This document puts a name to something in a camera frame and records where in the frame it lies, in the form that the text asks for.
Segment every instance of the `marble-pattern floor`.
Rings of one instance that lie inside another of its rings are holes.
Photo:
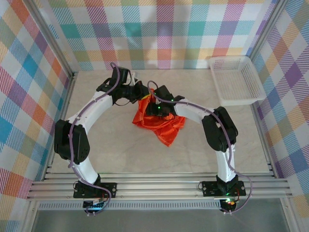
[[[147,84],[154,80],[174,95],[211,108],[219,106],[210,70],[138,70]],[[112,71],[81,71],[70,100],[67,117],[77,113]],[[216,172],[216,155],[207,144],[201,125],[187,120],[171,147],[162,144],[150,130],[132,124],[138,104],[114,105],[88,134],[89,158],[99,173]],[[240,172],[268,172],[267,162],[250,106],[226,107],[239,135],[235,166]],[[55,155],[54,173],[70,173],[68,163]]]

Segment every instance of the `white plastic basket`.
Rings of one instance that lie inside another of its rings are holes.
[[[257,71],[248,57],[212,57],[209,64],[222,106],[248,105],[266,98]]]

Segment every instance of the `colorful checkered pattern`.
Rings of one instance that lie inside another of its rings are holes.
[[[49,0],[82,70],[207,68],[212,56],[249,54],[275,2]]]
[[[68,76],[21,0],[0,0],[0,231],[16,231],[42,173]]]
[[[258,112],[280,177],[309,228],[309,1],[289,1],[255,66],[267,98]]]

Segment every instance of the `wire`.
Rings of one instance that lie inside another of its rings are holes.
[[[221,128],[222,128],[222,131],[223,131],[223,133],[224,133],[224,136],[225,136],[225,138],[226,138],[227,144],[228,144],[228,150],[229,150],[229,158],[228,158],[228,161],[227,161],[228,167],[229,167],[235,174],[237,174],[238,176],[247,178],[247,179],[249,180],[249,182],[250,182],[250,193],[249,193],[248,198],[245,200],[244,204],[243,204],[241,207],[239,207],[237,210],[233,211],[233,213],[235,213],[235,212],[239,211],[240,209],[242,209],[242,208],[247,204],[248,200],[249,200],[250,197],[251,197],[252,190],[253,190],[253,184],[252,184],[252,180],[251,180],[248,176],[243,175],[243,174],[237,172],[237,171],[235,170],[235,168],[233,168],[233,167],[231,166],[232,152],[233,152],[233,151],[232,151],[232,145],[231,145],[231,141],[230,141],[229,138],[228,138],[228,134],[227,134],[227,132],[226,132],[226,129],[225,129],[223,123],[221,122],[221,120],[219,119],[219,117],[218,117],[215,113],[213,113],[212,111],[210,111],[210,110],[208,110],[208,109],[206,109],[206,108],[204,108],[204,107],[202,107],[202,106],[200,106],[200,105],[191,103],[191,102],[184,102],[184,101],[167,101],[167,100],[164,100],[164,99],[162,99],[162,98],[159,98],[158,96],[156,96],[156,95],[151,91],[151,89],[150,89],[150,83],[153,83],[153,84],[155,84],[156,86],[158,86],[158,85],[157,85],[156,82],[151,81],[151,80],[147,82],[147,87],[148,87],[149,93],[150,93],[151,95],[153,95],[153,96],[154,96],[156,99],[158,99],[159,101],[161,101],[161,102],[166,102],[166,103],[177,103],[177,104],[186,104],[186,105],[193,106],[193,107],[195,107],[195,108],[197,108],[197,109],[203,110],[203,111],[209,113],[210,115],[212,115],[212,116],[217,120],[217,122],[220,124],[220,126],[221,126]]]
[[[81,181],[82,183],[84,183],[84,184],[86,184],[86,185],[89,185],[89,186],[91,186],[91,187],[93,187],[93,188],[97,188],[97,189],[104,190],[104,191],[106,191],[106,192],[108,193],[108,195],[109,195],[109,199],[108,199],[107,203],[102,207],[102,209],[100,209],[99,211],[97,211],[97,212],[95,212],[95,213],[93,213],[93,214],[87,213],[88,216],[90,216],[90,215],[95,216],[95,215],[101,213],[101,212],[103,211],[103,209],[109,204],[109,202],[110,202],[110,200],[111,200],[111,198],[112,198],[112,194],[111,194],[111,192],[110,192],[108,189],[106,189],[106,188],[103,188],[103,187],[100,187],[100,186],[96,186],[96,185],[93,185],[93,184],[87,182],[87,181],[84,180],[84,179],[77,173],[77,171],[75,170],[75,168],[74,168],[74,166],[73,166],[73,165],[74,165],[74,149],[73,149],[73,141],[72,141],[72,139],[73,139],[73,129],[74,129],[74,126],[75,126],[76,122],[78,121],[78,119],[83,115],[83,113],[84,113],[92,104],[94,104],[94,103],[97,102],[98,100],[100,100],[100,99],[104,98],[105,96],[107,96],[110,92],[112,92],[112,91],[117,87],[117,85],[118,85],[118,83],[119,83],[119,80],[120,80],[120,71],[119,71],[118,66],[117,66],[115,63],[111,62],[110,65],[111,65],[112,68],[116,68],[116,70],[117,70],[117,81],[116,81],[115,85],[114,85],[111,89],[109,89],[106,93],[104,93],[103,95],[101,95],[101,96],[97,97],[96,99],[92,100],[91,102],[89,102],[89,103],[80,111],[80,113],[77,115],[77,117],[76,117],[76,118],[74,119],[74,121],[72,122],[72,125],[71,125],[71,127],[70,127],[70,132],[69,132],[69,144],[70,144],[71,158],[70,158],[70,163],[69,163],[69,165],[68,165],[68,168],[72,168],[72,169],[73,169],[74,173],[77,175],[77,177],[80,179],[80,181]]]
[[[199,182],[197,188],[198,188],[200,191],[203,191],[203,189],[201,189],[201,188],[199,187],[199,185],[200,185],[201,183],[202,183],[202,182]]]
[[[123,104],[123,105],[119,105],[115,102],[115,105],[118,105],[118,106],[125,106],[125,105],[128,105],[130,103],[130,100],[126,103],[126,104]]]
[[[236,190],[237,190],[237,194],[238,194],[238,198],[237,198],[236,202],[238,202],[239,201],[239,197],[240,197],[240,193],[239,193],[239,189],[238,188],[236,188]]]

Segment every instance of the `aluminum frame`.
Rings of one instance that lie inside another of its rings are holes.
[[[284,10],[287,0],[278,1],[276,4],[267,25],[263,30],[257,44],[255,45],[250,58],[254,61],[258,52],[268,38],[269,33],[274,27],[281,12]],[[41,21],[41,17],[36,17],[36,20]],[[67,98],[65,100],[64,109],[61,113],[61,118],[66,114],[72,90],[75,84],[75,78],[70,83]],[[297,223],[291,202],[291,190],[286,179],[277,179],[278,174],[274,167],[274,162],[269,155],[269,147],[263,135],[260,121],[258,120],[255,106],[252,105],[252,112],[257,130],[260,135],[261,143],[268,162],[268,173],[244,173],[248,174],[253,181],[253,198],[280,198],[285,216],[288,221],[290,230],[293,232],[302,231]],[[20,231],[30,231],[36,212],[41,202],[52,200],[53,202],[76,202],[77,199],[72,197],[73,182],[77,180],[75,174],[53,174],[51,173],[51,165],[55,153],[50,150],[48,161],[46,163],[46,172],[42,174],[42,181],[33,182],[32,188],[28,195],[28,206],[25,211],[26,220],[22,224]],[[197,200],[201,199],[219,199],[205,198],[202,192],[197,189],[197,184],[200,181],[215,180],[216,173],[167,173],[167,174],[100,174],[102,180],[106,182],[117,182],[118,192],[116,201],[129,200]],[[249,191],[249,183],[246,179],[240,178],[245,183],[247,192]]]
[[[31,13],[32,17],[34,18],[34,21],[38,24],[39,29],[42,32],[42,35],[44,36],[47,43],[53,50],[55,56],[57,57],[60,64],[64,68],[66,74],[69,75],[70,77],[73,77],[74,71],[71,69],[67,59],[62,53],[57,41],[55,40],[52,32],[49,29],[49,26],[47,25],[43,16],[41,15],[37,5],[33,2],[33,0],[24,0],[23,2],[27,7],[27,9],[29,10],[29,12]]]

